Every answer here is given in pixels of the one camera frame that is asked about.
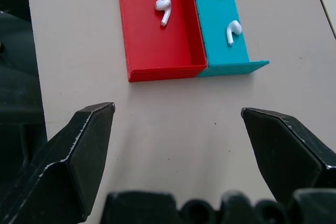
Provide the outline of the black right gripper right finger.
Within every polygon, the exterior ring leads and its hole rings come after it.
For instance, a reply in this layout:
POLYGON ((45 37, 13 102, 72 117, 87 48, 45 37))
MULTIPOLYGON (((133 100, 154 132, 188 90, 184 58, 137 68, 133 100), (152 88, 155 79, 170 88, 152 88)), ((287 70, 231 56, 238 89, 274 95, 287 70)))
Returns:
POLYGON ((293 116, 243 108, 258 168, 276 201, 302 188, 336 189, 336 152, 293 116))

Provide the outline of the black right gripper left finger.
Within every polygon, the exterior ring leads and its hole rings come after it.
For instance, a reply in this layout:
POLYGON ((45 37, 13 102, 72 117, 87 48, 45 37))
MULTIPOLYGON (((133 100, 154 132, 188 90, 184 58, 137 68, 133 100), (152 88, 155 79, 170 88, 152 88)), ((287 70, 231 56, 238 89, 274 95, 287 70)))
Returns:
POLYGON ((77 111, 0 194, 0 224, 79 224, 91 214, 107 158, 115 104, 77 111))

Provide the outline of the white earbud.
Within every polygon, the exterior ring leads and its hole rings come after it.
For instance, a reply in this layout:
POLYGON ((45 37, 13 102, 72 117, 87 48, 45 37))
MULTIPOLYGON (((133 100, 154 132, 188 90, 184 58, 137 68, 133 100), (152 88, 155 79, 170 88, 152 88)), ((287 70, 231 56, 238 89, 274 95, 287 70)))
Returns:
POLYGON ((237 20, 229 23, 226 29, 227 43, 231 46, 234 43, 233 34, 239 36, 242 33, 241 24, 237 20))
POLYGON ((172 10, 171 0, 157 0, 155 2, 155 9, 157 11, 164 12, 163 18, 161 20, 161 26, 165 27, 169 21, 171 10, 172 10))

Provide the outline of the teal plastic tray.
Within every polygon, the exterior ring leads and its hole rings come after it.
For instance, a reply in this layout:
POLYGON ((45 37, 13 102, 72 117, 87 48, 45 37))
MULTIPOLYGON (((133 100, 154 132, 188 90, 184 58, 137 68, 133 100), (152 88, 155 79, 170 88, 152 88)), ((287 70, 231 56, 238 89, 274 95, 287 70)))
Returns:
POLYGON ((233 34, 234 43, 228 45, 227 26, 233 20, 242 24, 235 0, 195 1, 207 56, 201 77, 249 74, 269 64, 268 60, 250 60, 243 30, 239 36, 233 34))

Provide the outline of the red plastic tray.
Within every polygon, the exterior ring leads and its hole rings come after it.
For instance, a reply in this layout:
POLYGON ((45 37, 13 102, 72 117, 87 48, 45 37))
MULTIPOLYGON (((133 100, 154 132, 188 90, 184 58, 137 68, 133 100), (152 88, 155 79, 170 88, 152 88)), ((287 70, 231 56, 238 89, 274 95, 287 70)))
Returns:
POLYGON ((165 27, 157 0, 119 0, 129 82, 193 78, 207 66, 195 0, 171 0, 165 27))

